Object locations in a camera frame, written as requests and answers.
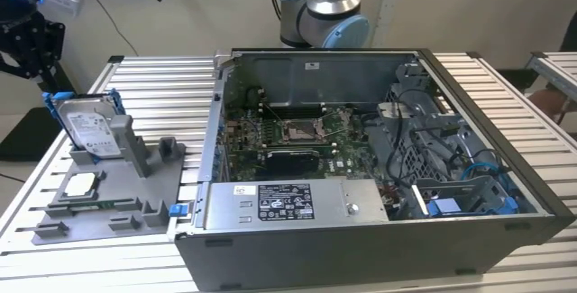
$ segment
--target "aluminum extrusion table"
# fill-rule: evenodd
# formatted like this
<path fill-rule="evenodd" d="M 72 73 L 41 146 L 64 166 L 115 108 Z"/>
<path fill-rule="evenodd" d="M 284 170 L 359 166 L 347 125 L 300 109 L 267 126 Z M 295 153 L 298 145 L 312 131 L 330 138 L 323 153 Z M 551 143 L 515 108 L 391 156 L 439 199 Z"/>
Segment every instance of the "aluminum extrusion table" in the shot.
<path fill-rule="evenodd" d="M 472 100 L 553 191 L 577 214 L 577 144 L 539 113 L 483 59 L 435 54 Z M 147 142 L 175 136 L 187 145 L 179 202 L 195 198 L 195 181 L 212 96 L 212 62 L 220 57 L 119 57 L 90 92 L 111 88 Z M 34 246 L 26 231 L 42 219 L 70 165 L 61 133 L 0 219 L 0 292 L 32 290 L 195 292 L 167 235 Z M 171 233 L 185 222 L 172 218 Z M 577 292 L 577 223 L 541 246 L 517 249 L 483 276 L 302 289 L 296 292 Z"/>

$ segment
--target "wall outlet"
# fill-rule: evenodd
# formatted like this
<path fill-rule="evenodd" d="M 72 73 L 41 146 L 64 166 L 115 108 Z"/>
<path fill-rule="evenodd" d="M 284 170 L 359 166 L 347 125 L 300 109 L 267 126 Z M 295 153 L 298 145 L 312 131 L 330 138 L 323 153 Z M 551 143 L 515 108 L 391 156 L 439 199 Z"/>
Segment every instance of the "wall outlet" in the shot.
<path fill-rule="evenodd" d="M 41 7 L 50 7 L 69 14 L 73 18 L 78 15 L 84 0 L 41 0 Z"/>

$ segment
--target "open computer tower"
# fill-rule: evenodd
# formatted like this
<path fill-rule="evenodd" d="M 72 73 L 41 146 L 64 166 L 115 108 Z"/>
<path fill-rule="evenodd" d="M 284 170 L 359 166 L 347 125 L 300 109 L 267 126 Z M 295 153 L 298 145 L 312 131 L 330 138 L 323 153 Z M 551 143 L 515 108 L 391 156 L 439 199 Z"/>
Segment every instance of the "open computer tower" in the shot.
<path fill-rule="evenodd" d="M 480 274 L 574 220 L 423 49 L 220 57 L 197 182 L 203 291 Z"/>

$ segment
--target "warning label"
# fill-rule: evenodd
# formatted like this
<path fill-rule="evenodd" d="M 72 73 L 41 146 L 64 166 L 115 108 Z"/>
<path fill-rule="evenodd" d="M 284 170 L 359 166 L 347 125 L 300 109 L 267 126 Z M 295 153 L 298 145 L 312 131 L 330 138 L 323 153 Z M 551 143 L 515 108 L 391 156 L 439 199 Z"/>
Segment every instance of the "warning label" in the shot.
<path fill-rule="evenodd" d="M 311 220 L 314 218 L 310 184 L 259 185 L 260 220 Z"/>

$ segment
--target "motherboard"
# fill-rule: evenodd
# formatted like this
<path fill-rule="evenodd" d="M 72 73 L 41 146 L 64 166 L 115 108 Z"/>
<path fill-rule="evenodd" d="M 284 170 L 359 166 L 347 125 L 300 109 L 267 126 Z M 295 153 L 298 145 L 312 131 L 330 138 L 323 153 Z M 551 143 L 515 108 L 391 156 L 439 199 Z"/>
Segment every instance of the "motherboard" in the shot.
<path fill-rule="evenodd" d="M 352 107 L 228 112 L 231 181 L 344 178 L 383 180 Z"/>

